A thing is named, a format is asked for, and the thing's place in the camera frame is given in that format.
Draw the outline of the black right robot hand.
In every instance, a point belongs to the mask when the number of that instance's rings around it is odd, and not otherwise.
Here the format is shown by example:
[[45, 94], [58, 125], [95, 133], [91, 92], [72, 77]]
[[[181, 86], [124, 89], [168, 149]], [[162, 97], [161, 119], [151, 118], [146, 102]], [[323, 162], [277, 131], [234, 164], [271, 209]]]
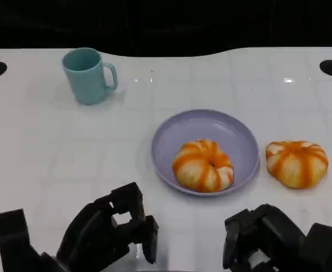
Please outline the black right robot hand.
[[263, 204], [224, 221], [223, 268], [231, 271], [292, 271], [305, 235], [279, 208]]

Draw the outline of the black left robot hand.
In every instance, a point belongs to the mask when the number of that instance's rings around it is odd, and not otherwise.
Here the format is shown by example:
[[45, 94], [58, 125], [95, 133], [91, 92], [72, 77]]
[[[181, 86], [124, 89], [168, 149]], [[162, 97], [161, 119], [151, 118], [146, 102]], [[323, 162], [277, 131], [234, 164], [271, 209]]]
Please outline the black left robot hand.
[[56, 258], [68, 271], [102, 271], [140, 244], [154, 264], [159, 226], [145, 215], [143, 195], [135, 182], [87, 204], [68, 226]]

